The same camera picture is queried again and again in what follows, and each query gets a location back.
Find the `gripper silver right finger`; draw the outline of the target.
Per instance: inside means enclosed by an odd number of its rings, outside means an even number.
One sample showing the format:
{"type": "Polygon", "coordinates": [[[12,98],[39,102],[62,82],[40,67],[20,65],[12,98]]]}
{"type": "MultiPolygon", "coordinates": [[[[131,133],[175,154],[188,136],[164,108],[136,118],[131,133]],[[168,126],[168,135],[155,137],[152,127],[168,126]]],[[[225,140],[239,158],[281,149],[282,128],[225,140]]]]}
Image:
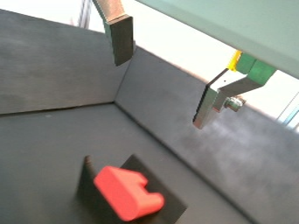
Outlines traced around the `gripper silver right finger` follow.
{"type": "Polygon", "coordinates": [[[246,103],[241,95],[262,88],[275,72],[275,67],[237,50],[229,66],[206,85],[192,118],[195,127],[204,127],[212,111],[226,108],[238,112],[246,103]]]}

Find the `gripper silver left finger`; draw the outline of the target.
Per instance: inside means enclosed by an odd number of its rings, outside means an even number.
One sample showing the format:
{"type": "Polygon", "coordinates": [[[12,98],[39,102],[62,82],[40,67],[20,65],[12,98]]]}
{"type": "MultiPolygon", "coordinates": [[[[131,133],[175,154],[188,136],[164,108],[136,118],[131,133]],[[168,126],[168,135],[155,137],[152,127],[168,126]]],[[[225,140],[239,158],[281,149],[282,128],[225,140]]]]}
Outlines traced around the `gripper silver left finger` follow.
{"type": "Polygon", "coordinates": [[[120,66],[134,55],[134,18],[126,14],[122,0],[92,0],[92,3],[103,19],[115,65],[120,66]]]}

